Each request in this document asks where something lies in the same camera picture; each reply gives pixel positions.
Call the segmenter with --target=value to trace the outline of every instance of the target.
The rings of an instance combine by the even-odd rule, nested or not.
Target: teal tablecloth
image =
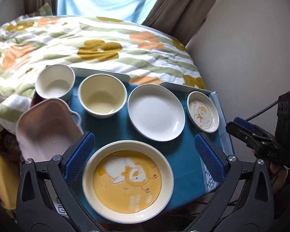
[[[204,171],[204,165],[194,148],[195,127],[191,123],[186,111],[186,94],[183,92],[172,91],[183,105],[186,123],[183,132],[174,140],[168,142],[155,142],[140,135],[132,126],[127,110],[127,103],[114,116],[106,119],[94,118],[82,107],[77,96],[77,89],[84,78],[76,78],[73,88],[70,108],[82,117],[82,129],[90,131],[95,135],[96,144],[91,155],[99,148],[111,142],[132,139],[139,140],[157,148],[167,158],[174,175],[173,195],[163,212],[179,208],[195,199],[208,193]],[[125,84],[128,95],[137,87],[132,84]],[[214,145],[221,147],[218,132],[209,135]],[[75,182],[70,185],[79,197],[84,207],[99,222],[107,222],[97,214],[87,202],[82,189],[81,172]]]

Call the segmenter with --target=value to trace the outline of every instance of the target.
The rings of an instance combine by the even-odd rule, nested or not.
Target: plate with cartoon duck
[[[188,116],[200,130],[213,133],[219,126],[219,115],[213,102],[203,93],[193,91],[187,99]]]
[[[110,143],[92,155],[83,174],[88,203],[118,223],[139,223],[159,214],[174,186],[172,169],[156,148],[134,140]]]

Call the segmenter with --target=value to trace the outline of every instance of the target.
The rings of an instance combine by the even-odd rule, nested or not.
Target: bed
[[[205,89],[177,39],[128,21],[53,16],[46,3],[0,27],[0,131],[15,133],[37,76],[53,64],[120,72],[138,85],[168,81]]]

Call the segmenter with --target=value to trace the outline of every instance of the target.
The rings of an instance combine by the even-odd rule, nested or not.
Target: metal bolt
[[[263,164],[264,164],[264,161],[263,161],[262,159],[258,159],[258,163],[259,163],[260,165],[263,165]]]
[[[232,161],[232,162],[236,161],[236,157],[233,156],[233,155],[230,155],[230,156],[228,157],[228,159],[229,159],[229,161]]]
[[[54,161],[58,161],[58,160],[60,160],[61,159],[61,155],[59,155],[59,154],[56,154],[54,157],[53,157],[53,160]]]
[[[25,161],[25,163],[28,165],[28,164],[30,164],[32,162],[32,159],[26,159],[26,161]]]

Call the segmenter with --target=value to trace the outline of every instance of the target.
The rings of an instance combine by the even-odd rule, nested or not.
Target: pink bowl
[[[47,99],[23,113],[16,125],[16,138],[23,158],[35,162],[63,155],[84,133],[81,117],[61,99]]]

